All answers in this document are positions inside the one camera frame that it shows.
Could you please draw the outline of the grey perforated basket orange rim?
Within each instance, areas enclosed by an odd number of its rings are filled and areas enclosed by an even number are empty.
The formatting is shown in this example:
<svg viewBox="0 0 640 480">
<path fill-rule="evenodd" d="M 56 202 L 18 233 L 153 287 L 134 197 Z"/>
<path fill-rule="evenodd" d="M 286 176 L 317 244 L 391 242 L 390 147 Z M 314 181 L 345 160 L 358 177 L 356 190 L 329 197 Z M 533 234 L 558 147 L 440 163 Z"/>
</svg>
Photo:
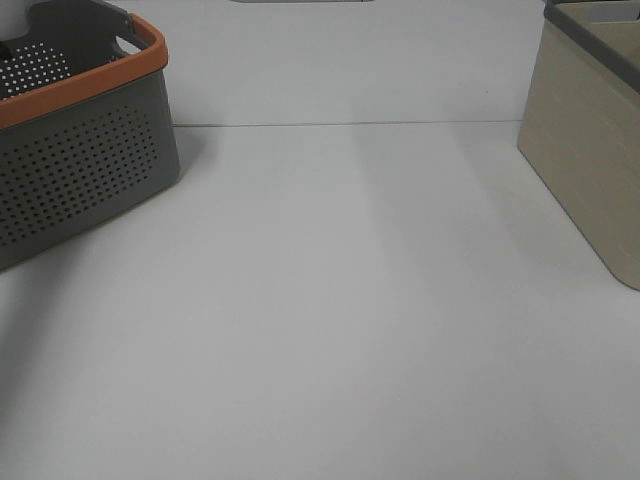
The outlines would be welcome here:
<svg viewBox="0 0 640 480">
<path fill-rule="evenodd" d="M 173 185 L 163 34 L 105 1 L 37 1 L 1 43 L 1 265 Z"/>
</svg>

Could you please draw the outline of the beige storage bin grey rim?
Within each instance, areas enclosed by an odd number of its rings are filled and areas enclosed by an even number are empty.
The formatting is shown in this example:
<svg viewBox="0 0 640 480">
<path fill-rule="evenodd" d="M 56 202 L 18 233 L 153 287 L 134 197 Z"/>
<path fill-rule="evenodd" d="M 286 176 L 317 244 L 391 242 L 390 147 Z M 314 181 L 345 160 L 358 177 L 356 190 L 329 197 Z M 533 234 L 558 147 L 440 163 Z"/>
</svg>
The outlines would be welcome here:
<svg viewBox="0 0 640 480">
<path fill-rule="evenodd" d="M 638 289 L 638 2 L 546 3 L 517 147 L 612 276 Z"/>
</svg>

